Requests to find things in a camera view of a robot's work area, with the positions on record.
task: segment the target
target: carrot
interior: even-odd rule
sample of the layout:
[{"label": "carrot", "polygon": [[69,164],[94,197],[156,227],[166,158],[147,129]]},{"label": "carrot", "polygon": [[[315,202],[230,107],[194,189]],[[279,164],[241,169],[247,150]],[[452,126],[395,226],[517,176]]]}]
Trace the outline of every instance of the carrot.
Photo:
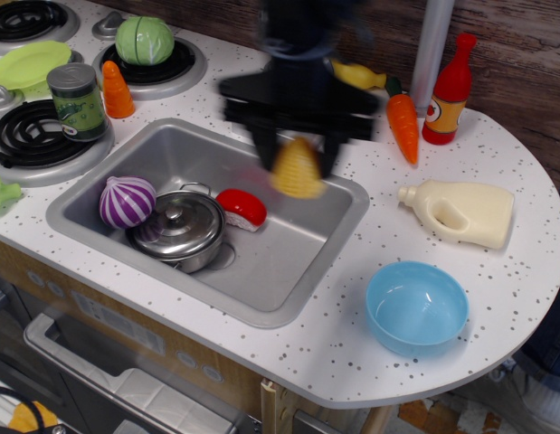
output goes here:
[{"label": "carrot", "polygon": [[415,165],[418,163],[420,131],[413,100],[403,94],[400,81],[396,77],[389,77],[386,80],[386,90],[390,95],[386,104],[386,116],[394,139],[408,162]]}]

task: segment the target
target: pot handle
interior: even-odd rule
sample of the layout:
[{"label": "pot handle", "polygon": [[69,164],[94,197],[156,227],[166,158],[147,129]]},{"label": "pot handle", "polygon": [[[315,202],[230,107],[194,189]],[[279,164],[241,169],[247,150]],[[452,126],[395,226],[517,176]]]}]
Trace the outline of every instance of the pot handle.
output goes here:
[{"label": "pot handle", "polygon": [[54,320],[38,315],[25,329],[24,341],[60,371],[87,385],[150,426],[167,433],[233,434],[234,425],[138,368],[114,377],[54,342]]},{"label": "pot handle", "polygon": [[181,185],[181,187],[179,188],[179,190],[183,190],[184,188],[186,188],[188,185],[201,185],[202,187],[205,187],[207,189],[207,194],[209,194],[211,196],[211,187],[207,184],[204,183],[185,183],[183,185]]}]

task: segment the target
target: bowl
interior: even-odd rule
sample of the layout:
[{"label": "bowl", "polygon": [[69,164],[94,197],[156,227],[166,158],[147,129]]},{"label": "bowl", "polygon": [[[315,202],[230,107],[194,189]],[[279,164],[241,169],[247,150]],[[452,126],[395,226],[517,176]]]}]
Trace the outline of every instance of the bowl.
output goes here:
[{"label": "bowl", "polygon": [[374,274],[365,310],[371,331],[386,348],[410,357],[427,356],[453,345],[469,317],[469,300],[441,269],[401,261]]}]

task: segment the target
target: purple onion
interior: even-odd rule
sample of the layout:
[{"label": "purple onion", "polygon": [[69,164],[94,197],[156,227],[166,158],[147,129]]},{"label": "purple onion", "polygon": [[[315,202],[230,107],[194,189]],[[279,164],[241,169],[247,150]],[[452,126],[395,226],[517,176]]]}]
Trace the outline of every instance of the purple onion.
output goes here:
[{"label": "purple onion", "polygon": [[155,209],[156,195],[155,187],[146,179],[111,176],[100,196],[100,218],[116,229],[138,226]]}]

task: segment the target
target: wooden wall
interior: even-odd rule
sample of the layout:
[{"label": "wooden wall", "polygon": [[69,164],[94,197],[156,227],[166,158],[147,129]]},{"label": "wooden wall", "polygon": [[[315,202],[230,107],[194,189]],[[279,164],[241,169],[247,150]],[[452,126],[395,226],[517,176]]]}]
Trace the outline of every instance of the wooden wall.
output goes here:
[{"label": "wooden wall", "polygon": [[[259,0],[95,0],[225,41],[256,47]],[[350,61],[398,76],[410,86],[425,0],[367,0],[359,10],[375,37],[359,43],[343,29],[338,49]],[[560,185],[560,0],[456,0],[442,65],[461,32],[479,43],[471,55],[467,107],[497,120],[527,146]]]}]

